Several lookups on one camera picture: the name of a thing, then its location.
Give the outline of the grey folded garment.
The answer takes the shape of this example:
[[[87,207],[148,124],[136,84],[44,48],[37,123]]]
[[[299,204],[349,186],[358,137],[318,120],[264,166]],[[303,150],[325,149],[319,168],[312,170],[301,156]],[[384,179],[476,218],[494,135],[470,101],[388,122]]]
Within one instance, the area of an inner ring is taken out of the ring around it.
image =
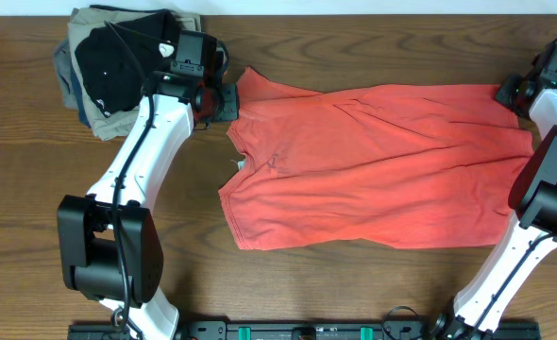
[[[62,40],[56,47],[53,55],[53,63],[63,106],[69,110],[78,110],[79,90],[75,70],[73,68],[70,45],[67,38]]]

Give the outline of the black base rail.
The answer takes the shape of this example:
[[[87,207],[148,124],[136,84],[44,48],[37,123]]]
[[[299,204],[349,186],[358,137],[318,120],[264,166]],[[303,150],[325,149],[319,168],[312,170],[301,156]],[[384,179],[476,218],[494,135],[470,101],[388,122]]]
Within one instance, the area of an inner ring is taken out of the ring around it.
[[[183,340],[390,340],[422,339],[424,326],[421,321],[395,321],[376,324],[239,324],[223,321],[199,321],[178,326],[174,339]],[[72,325],[68,340],[147,339],[116,331],[108,325]],[[509,323],[501,326],[489,337],[497,340],[540,340],[537,323]]]

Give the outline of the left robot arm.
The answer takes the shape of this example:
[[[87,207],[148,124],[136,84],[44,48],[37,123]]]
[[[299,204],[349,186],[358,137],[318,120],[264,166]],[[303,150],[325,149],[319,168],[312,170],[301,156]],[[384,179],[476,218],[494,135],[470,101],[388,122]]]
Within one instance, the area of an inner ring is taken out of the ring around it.
[[[213,36],[184,30],[159,51],[170,64],[143,78],[137,118],[110,167],[58,207],[65,286],[111,311],[108,325],[70,326],[70,339],[178,337],[179,311],[160,288],[153,210],[180,147],[211,122],[236,119],[238,95],[222,81],[229,54]]]

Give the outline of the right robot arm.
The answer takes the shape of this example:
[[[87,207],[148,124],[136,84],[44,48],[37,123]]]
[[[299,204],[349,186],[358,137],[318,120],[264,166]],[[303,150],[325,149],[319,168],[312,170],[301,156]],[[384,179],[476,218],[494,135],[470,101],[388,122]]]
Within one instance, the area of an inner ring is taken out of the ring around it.
[[[475,278],[424,333],[426,339],[538,339],[530,321],[502,314],[533,269],[557,248],[557,41],[536,56],[525,75],[509,75],[495,99],[534,122],[542,142],[515,180],[505,234]]]

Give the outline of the black folded shirt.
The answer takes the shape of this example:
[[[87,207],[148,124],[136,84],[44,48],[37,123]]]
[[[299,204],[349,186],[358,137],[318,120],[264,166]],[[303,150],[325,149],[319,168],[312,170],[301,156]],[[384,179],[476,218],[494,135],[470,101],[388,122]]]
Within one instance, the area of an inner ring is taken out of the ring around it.
[[[163,65],[159,43],[175,43],[180,30],[169,10],[93,29],[75,56],[95,109],[105,117],[133,110],[142,98],[142,78]]]

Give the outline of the red printed t-shirt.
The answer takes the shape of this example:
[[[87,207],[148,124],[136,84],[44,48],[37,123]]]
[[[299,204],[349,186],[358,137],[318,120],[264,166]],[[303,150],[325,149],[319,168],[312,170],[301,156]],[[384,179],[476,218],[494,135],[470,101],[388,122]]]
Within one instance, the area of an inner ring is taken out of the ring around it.
[[[504,232],[532,135],[493,85],[380,85],[319,93],[247,69],[220,189],[238,248],[366,240],[483,247]]]

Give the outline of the khaki folded garment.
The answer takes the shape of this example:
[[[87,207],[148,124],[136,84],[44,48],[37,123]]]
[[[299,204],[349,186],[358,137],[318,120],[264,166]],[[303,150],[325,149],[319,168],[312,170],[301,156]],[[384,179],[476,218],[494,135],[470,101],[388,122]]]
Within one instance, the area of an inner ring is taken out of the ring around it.
[[[103,116],[92,100],[87,96],[84,87],[81,71],[76,62],[75,51],[79,43],[87,38],[95,28],[106,26],[110,29],[115,28],[119,22],[139,19],[158,11],[169,10],[177,18],[177,22],[183,30],[199,31],[201,29],[200,16],[192,13],[179,13],[171,9],[157,9],[149,11],[138,11],[121,8],[111,8],[104,6],[92,6],[88,8],[76,8],[67,25],[67,39],[70,45],[70,53],[79,84],[82,89],[84,109],[87,114],[93,135],[103,141],[107,141],[119,136],[126,136],[133,128],[137,119],[139,104],[128,111],[119,111],[109,117]]]

